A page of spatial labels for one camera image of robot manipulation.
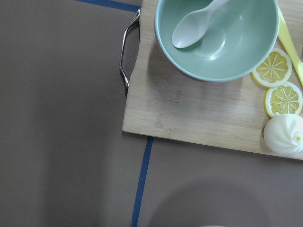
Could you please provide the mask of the wooden cutting board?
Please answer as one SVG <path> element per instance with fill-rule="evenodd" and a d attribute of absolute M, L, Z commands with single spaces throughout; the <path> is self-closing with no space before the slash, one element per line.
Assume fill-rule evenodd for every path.
<path fill-rule="evenodd" d="M 173 67 L 154 35 L 156 5 L 154 0 L 142 3 L 139 52 L 130 76 L 123 131 L 273 155 L 262 135 L 268 121 L 266 89 L 250 75 L 211 83 Z"/>

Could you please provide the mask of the white spoon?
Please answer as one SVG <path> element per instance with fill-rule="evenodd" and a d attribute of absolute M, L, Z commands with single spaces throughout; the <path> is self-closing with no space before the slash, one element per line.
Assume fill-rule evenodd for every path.
<path fill-rule="evenodd" d="M 206 34 L 212 16 L 229 0 L 213 0 L 203 9 L 186 14 L 175 27 L 172 34 L 172 44 L 175 48 L 187 48 Z"/>

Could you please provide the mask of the green bowl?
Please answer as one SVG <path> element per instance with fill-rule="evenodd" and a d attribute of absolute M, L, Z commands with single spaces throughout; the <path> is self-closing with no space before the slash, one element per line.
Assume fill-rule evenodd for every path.
<path fill-rule="evenodd" d="M 212 16 L 204 37 L 178 49 L 172 34 L 188 13 L 203 9 L 208 0 L 160 0 L 154 30 L 166 59 L 179 71 L 203 81 L 225 82 L 256 69 L 271 52 L 279 28 L 275 0 L 231 0 Z"/>

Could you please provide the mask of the lemon slice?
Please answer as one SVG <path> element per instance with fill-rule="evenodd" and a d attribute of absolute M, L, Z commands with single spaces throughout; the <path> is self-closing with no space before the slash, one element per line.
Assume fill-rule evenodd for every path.
<path fill-rule="evenodd" d="M 303 109 L 302 92 L 290 82 L 271 87 L 266 91 L 264 108 L 270 118 L 290 113 L 299 115 Z"/>
<path fill-rule="evenodd" d="M 252 71 L 253 78 L 265 87 L 278 87 L 288 81 L 292 72 L 289 56 L 274 47 L 267 58 Z"/>

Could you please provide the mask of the yellow plastic knife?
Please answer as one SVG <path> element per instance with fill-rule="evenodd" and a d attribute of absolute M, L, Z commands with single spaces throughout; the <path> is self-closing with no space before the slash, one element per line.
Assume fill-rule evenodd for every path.
<path fill-rule="evenodd" d="M 288 27 L 286 25 L 285 19 L 283 17 L 280 8 L 278 8 L 278 13 L 279 13 L 279 31 L 278 31 L 279 41 L 282 44 L 283 48 L 285 49 L 286 53 L 288 54 L 301 85 L 303 85 L 303 62 L 300 60 L 298 53 L 295 49 L 294 43 L 292 41 L 291 35 L 289 33 Z"/>

